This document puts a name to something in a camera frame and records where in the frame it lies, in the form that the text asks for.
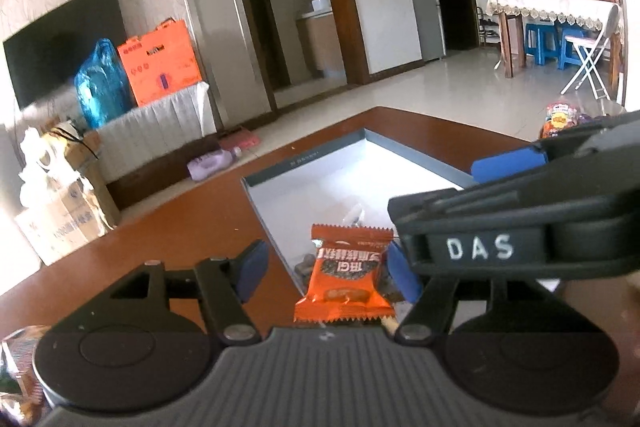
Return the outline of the small orange snack packet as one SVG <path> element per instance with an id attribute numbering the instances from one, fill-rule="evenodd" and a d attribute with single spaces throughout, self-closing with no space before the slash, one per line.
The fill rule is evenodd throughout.
<path id="1" fill-rule="evenodd" d="M 378 292 L 393 238 L 391 229 L 313 225 L 316 261 L 306 295 L 295 305 L 294 320 L 330 323 L 393 317 L 394 308 Z"/>

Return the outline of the clear bag of nuts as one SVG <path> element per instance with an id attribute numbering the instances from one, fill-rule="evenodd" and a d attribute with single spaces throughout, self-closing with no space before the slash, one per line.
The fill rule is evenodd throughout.
<path id="1" fill-rule="evenodd" d="M 366 227 L 363 216 L 363 208 L 356 205 L 339 225 L 311 227 L 314 253 L 304 254 L 294 265 L 309 299 L 366 303 L 372 298 L 394 236 L 391 229 Z"/>

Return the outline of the colourful snack bag on floor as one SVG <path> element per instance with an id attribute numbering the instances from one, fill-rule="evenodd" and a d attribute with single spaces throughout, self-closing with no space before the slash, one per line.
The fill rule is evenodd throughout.
<path id="1" fill-rule="evenodd" d="M 590 120 L 588 114 L 573 104 L 564 101 L 553 102 L 546 107 L 539 139 L 551 138 L 565 129 L 585 124 Z"/>

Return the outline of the purple detergent bottle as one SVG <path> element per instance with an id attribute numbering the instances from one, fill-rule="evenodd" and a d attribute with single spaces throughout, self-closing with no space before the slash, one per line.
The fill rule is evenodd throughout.
<path id="1" fill-rule="evenodd" d="M 231 150 L 215 150 L 192 159 L 186 168 L 194 182 L 202 182 L 218 172 L 227 170 L 241 155 L 242 150 L 237 146 Z"/>

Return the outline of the grey blue cardboard box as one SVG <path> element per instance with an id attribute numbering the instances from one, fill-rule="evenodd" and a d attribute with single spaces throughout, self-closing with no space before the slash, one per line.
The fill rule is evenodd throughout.
<path id="1" fill-rule="evenodd" d="M 246 176 L 245 192 L 300 295 L 311 225 L 390 228 L 394 197 L 474 184 L 469 173 L 363 128 Z"/>

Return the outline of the blue plastic stool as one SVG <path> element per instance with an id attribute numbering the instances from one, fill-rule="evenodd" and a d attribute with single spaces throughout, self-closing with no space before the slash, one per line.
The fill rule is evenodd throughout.
<path id="1" fill-rule="evenodd" d="M 534 58 L 536 65 L 544 66 L 550 60 L 560 60 L 559 31 L 552 24 L 527 23 L 524 32 L 524 49 Z"/>

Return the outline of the red floor mat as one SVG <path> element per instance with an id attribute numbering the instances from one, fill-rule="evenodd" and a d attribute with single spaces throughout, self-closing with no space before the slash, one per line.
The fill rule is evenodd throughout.
<path id="1" fill-rule="evenodd" d="M 258 146 L 260 144 L 260 139 L 254 132 L 239 127 L 218 135 L 218 143 L 223 150 L 234 150 L 235 148 L 239 148 L 244 152 L 244 150 L 250 150 L 251 148 Z"/>

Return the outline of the white cloth covered cabinet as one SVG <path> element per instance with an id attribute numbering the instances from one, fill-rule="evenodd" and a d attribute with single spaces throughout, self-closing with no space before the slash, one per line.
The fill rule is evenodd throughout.
<path id="1" fill-rule="evenodd" d="M 208 91 L 206 82 L 195 83 L 98 129 L 99 166 L 118 209 L 186 179 L 189 161 L 218 150 Z"/>

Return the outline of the white folding chair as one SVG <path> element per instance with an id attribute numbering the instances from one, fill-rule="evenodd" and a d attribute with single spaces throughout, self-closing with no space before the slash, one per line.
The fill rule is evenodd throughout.
<path id="1" fill-rule="evenodd" d="M 610 2 L 606 2 L 606 5 L 608 7 L 602 9 L 604 20 L 600 26 L 600 32 L 597 38 L 567 37 L 567 42 L 572 46 L 578 56 L 580 66 L 560 92 L 561 96 L 566 95 L 571 87 L 578 90 L 585 81 L 588 81 L 593 98 L 596 101 L 611 100 L 608 88 L 605 87 L 605 83 L 600 75 L 598 64 L 610 45 L 612 35 L 617 31 L 618 22 L 620 21 L 620 7 L 616 3 Z"/>

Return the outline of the brown cardboard carton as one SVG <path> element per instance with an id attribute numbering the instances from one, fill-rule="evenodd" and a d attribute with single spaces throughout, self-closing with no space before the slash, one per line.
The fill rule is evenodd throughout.
<path id="1" fill-rule="evenodd" d="M 15 218 L 44 265 L 99 239 L 119 225 L 120 211 L 102 184 L 81 176 Z"/>

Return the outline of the lace cloth dining table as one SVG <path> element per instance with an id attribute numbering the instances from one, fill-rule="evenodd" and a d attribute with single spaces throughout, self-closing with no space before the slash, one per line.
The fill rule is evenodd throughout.
<path id="1" fill-rule="evenodd" d="M 537 22 L 570 24 L 601 31 L 612 13 L 617 13 L 613 26 L 611 43 L 610 85 L 620 78 L 623 66 L 622 49 L 624 43 L 624 10 L 615 2 L 603 0 L 487 0 L 486 13 L 499 20 L 501 61 L 506 78 L 514 76 L 513 55 L 509 20 L 516 21 L 516 28 L 524 32 L 524 20 Z"/>

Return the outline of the small cardboard box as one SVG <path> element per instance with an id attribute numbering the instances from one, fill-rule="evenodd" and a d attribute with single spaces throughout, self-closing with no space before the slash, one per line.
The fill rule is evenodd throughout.
<path id="1" fill-rule="evenodd" d="M 80 132 L 67 121 L 53 126 L 42 137 L 75 170 L 85 169 L 100 159 L 102 140 L 94 130 Z"/>

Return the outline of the white plastic bags pile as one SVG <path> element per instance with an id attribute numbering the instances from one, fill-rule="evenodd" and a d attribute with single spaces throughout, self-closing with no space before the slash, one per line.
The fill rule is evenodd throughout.
<path id="1" fill-rule="evenodd" d="M 25 158 L 25 166 L 20 172 L 23 182 L 20 202 L 24 208 L 29 208 L 62 188 L 58 179 L 58 141 L 29 127 L 20 147 Z"/>

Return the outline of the wooden kitchen cabinet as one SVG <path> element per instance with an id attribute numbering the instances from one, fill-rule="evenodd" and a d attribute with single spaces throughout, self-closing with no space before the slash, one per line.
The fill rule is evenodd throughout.
<path id="1" fill-rule="evenodd" d="M 343 55 L 332 11 L 311 12 L 296 20 L 303 57 L 314 78 L 345 76 Z"/>

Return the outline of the green chips bag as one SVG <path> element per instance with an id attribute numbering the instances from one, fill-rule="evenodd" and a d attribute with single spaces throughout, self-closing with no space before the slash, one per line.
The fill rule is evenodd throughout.
<path id="1" fill-rule="evenodd" d="M 49 326 L 32 325 L 1 340 L 1 425 L 35 426 L 47 410 L 34 355 Z"/>

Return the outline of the blue plastic bag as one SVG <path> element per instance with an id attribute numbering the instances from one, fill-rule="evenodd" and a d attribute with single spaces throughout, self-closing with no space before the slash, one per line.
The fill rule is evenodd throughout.
<path id="1" fill-rule="evenodd" d="M 134 97 L 111 40 L 100 39 L 74 77 L 77 100 L 90 129 L 99 129 L 134 108 Z"/>

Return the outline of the orange paper shopping bag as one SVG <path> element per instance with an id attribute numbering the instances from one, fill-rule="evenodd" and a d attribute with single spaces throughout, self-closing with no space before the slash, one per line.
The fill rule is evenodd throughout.
<path id="1" fill-rule="evenodd" d="M 203 80 L 184 20 L 168 18 L 117 48 L 137 106 L 149 105 Z"/>

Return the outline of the black wall television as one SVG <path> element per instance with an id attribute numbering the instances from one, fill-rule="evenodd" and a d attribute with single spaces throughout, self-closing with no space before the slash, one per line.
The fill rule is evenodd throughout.
<path id="1" fill-rule="evenodd" d="M 73 79 L 101 39 L 114 46 L 127 40 L 119 0 L 70 0 L 4 40 L 18 107 Z"/>

